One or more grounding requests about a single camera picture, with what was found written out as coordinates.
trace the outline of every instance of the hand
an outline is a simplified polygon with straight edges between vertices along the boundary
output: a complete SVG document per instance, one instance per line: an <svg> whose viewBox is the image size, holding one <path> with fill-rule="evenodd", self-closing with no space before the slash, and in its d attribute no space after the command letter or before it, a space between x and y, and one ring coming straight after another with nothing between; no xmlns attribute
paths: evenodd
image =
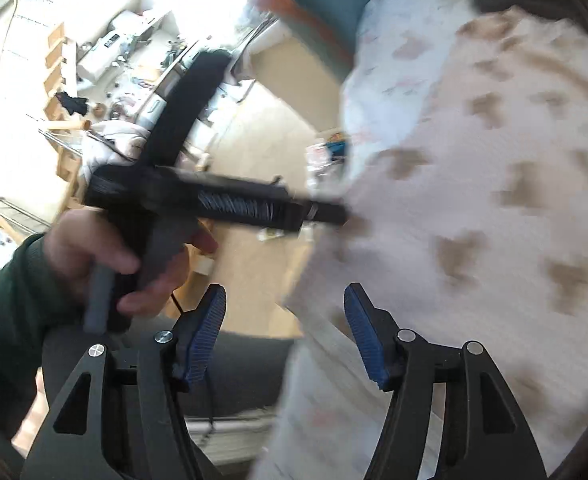
<svg viewBox="0 0 588 480"><path fill-rule="evenodd" d="M205 253L213 253L218 248L216 240L204 228L196 232L189 243ZM67 211L45 235L43 244L45 258L52 269L83 302L87 300L94 262L121 274L133 274L140 267L140 260L125 245L117 229L92 209ZM127 316L155 316L172 291L183 285L189 268L190 257L185 248L144 290L120 298L118 310Z"/></svg>

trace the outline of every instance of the black bracket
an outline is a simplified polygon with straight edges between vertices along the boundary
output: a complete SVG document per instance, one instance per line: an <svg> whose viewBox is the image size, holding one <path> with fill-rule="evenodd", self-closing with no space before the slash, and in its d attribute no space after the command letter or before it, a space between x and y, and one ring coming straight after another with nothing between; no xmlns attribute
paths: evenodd
<svg viewBox="0 0 588 480"><path fill-rule="evenodd" d="M140 348L91 346L56 396L21 480L219 478L198 460L176 393L202 379L225 310L225 290L210 285L196 310Z"/></svg>
<svg viewBox="0 0 588 480"><path fill-rule="evenodd" d="M435 480L547 478L530 427L481 343L450 348L401 330L360 283L345 289L344 308L368 376L394 391L367 480L416 480L434 383L446 383Z"/></svg>

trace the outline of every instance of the white appliance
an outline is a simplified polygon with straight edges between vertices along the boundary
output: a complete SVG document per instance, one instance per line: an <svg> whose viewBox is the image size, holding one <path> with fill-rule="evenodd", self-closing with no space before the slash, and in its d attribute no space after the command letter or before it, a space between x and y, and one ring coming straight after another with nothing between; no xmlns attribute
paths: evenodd
<svg viewBox="0 0 588 480"><path fill-rule="evenodd" d="M76 72L91 83L96 83L112 62L130 49L132 41L132 36L119 30L108 32L85 54Z"/></svg>

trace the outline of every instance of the green sleeve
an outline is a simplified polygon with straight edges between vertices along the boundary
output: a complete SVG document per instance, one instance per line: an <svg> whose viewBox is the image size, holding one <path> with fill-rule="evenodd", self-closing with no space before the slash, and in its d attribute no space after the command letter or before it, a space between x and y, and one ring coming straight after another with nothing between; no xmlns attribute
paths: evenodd
<svg viewBox="0 0 588 480"><path fill-rule="evenodd" d="M36 396L45 333L81 313L45 261L42 244L42 235L27 238L0 270L0 429L9 438Z"/></svg>

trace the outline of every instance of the metal rivet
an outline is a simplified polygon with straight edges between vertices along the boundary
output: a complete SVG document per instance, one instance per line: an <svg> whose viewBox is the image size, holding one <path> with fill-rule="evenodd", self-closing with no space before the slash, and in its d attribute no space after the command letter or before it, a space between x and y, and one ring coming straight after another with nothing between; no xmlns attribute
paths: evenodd
<svg viewBox="0 0 588 480"><path fill-rule="evenodd" d="M105 347L100 343L90 346L90 349L87 351L90 357L98 357L99 355L102 355L103 352L105 352Z"/></svg>
<svg viewBox="0 0 588 480"><path fill-rule="evenodd" d="M170 332L169 330L161 330L161 332L156 332L156 335L154 336L154 341L161 344L169 343L173 337L174 334L172 334L172 332Z"/></svg>
<svg viewBox="0 0 588 480"><path fill-rule="evenodd" d="M416 339L416 334L414 332L412 332L410 329L404 328L404 329L398 331L398 334L396 334L396 337L399 338L401 341L405 341L406 343L409 343L409 342L414 341L414 339Z"/></svg>
<svg viewBox="0 0 588 480"><path fill-rule="evenodd" d="M474 355L480 355L483 353L483 345L477 341L470 341L468 343L468 352Z"/></svg>

